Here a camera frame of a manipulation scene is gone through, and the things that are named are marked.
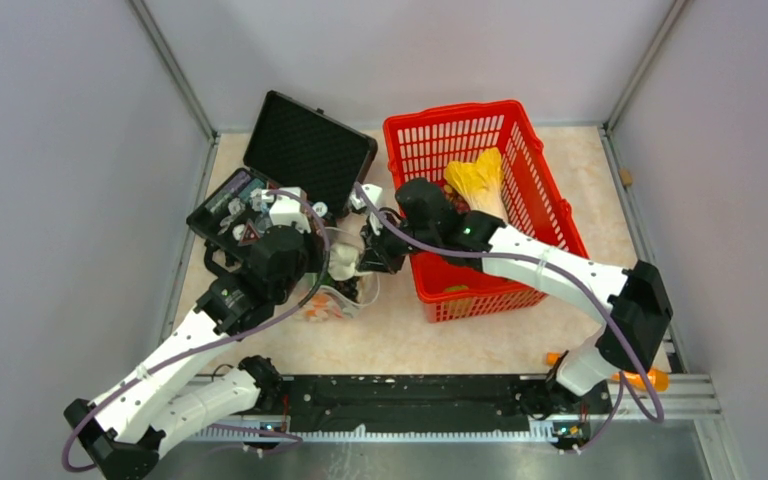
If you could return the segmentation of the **white mushroom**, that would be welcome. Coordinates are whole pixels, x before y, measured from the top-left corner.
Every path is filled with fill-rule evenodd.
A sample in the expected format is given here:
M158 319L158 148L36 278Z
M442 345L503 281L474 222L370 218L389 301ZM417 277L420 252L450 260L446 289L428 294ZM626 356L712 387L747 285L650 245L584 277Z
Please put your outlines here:
M347 281L364 276L358 270L362 252L353 245L336 243L330 247L329 253L328 274L333 280Z

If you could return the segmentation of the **black grape bunch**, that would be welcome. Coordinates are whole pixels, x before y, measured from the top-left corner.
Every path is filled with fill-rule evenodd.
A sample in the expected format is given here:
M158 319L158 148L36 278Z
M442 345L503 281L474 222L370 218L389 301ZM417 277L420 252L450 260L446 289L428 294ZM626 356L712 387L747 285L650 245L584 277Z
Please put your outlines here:
M334 289L347 300L357 302L360 293L360 278L352 277L347 280L336 281L334 283Z

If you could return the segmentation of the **clear zip top bag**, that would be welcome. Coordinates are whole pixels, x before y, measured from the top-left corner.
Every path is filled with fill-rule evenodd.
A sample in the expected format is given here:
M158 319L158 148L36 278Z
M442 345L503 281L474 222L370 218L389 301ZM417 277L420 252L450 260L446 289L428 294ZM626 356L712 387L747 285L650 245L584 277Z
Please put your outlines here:
M363 242L357 235L327 227L331 242L330 263L318 291L293 318L306 322L348 320L358 316L378 298L380 282L372 272L358 270Z

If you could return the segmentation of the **orange fruit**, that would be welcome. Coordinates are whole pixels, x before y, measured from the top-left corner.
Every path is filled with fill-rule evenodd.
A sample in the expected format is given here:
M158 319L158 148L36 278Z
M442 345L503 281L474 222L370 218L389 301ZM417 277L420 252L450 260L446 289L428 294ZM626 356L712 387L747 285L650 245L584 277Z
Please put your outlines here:
M340 302L321 293L314 295L306 303L301 313L303 320L313 323L346 318Z

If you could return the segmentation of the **napa cabbage toy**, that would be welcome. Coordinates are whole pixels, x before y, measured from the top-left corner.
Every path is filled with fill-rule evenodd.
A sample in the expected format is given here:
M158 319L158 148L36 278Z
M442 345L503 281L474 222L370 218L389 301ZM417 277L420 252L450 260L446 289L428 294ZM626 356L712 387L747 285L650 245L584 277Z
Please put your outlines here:
M449 163L443 177L471 210L495 216L508 222L502 200L504 183L502 154L497 147L482 151L474 162Z

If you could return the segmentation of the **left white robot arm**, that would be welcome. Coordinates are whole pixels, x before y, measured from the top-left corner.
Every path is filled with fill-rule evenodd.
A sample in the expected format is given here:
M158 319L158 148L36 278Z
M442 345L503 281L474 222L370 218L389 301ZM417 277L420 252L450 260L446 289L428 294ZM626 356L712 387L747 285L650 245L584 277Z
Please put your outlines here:
M118 384L97 397L75 399L64 417L71 432L61 451L65 470L78 444L106 479L143 479L176 446L238 411L268 413L279 404L279 375L271 361L244 359L217 381L189 394L182 389L234 344L296 313L283 313L302 277L326 272L331 241L321 227L272 226L245 250L234 271L221 270L181 324Z

